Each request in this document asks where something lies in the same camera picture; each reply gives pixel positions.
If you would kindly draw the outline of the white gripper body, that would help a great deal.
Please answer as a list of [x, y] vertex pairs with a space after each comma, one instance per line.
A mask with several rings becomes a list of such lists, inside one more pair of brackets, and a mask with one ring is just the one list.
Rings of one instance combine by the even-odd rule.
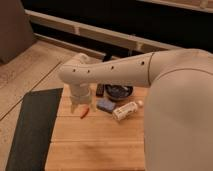
[[92, 93], [88, 84], [71, 84], [70, 99], [74, 105], [90, 104], [92, 102]]

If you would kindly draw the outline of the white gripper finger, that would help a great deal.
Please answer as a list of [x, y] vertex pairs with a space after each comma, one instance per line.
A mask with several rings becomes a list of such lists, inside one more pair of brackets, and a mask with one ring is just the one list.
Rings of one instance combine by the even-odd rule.
[[76, 108], [77, 108], [77, 105], [75, 104], [71, 105], [71, 113], [74, 113]]
[[89, 104], [87, 105], [87, 108], [88, 108], [88, 110], [92, 110], [92, 103], [89, 103]]

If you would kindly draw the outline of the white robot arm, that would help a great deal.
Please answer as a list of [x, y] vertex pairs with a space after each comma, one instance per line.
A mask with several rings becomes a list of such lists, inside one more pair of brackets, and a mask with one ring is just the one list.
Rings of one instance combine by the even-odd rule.
[[176, 49], [96, 64], [79, 53], [59, 77], [74, 105], [91, 101], [91, 83], [147, 87], [146, 171], [213, 171], [213, 53]]

